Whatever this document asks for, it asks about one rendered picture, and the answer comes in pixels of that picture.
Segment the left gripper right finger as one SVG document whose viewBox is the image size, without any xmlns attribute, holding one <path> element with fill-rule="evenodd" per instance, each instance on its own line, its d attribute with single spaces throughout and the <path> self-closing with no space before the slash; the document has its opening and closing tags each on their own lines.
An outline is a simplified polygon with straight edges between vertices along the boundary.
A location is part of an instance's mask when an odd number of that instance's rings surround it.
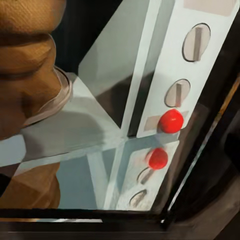
<svg viewBox="0 0 240 240">
<path fill-rule="evenodd" d="M 240 135 L 235 133 L 228 133 L 224 151 L 240 173 Z"/>
</svg>

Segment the microwave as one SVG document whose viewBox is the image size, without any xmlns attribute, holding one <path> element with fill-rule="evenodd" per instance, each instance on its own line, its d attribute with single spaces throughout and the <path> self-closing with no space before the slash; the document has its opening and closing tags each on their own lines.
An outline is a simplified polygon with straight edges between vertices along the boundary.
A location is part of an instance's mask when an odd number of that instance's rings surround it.
<svg viewBox="0 0 240 240">
<path fill-rule="evenodd" d="M 0 0 L 21 133 L 0 240 L 184 240 L 240 200 L 240 0 Z"/>
</svg>

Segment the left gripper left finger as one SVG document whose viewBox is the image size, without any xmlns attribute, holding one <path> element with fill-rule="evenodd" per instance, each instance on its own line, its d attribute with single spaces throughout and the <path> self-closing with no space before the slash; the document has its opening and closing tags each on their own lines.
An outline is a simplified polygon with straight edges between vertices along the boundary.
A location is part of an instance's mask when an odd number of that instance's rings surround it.
<svg viewBox="0 0 240 240">
<path fill-rule="evenodd" d="M 28 151 L 25 135 L 0 139 L 0 197 Z"/>
</svg>

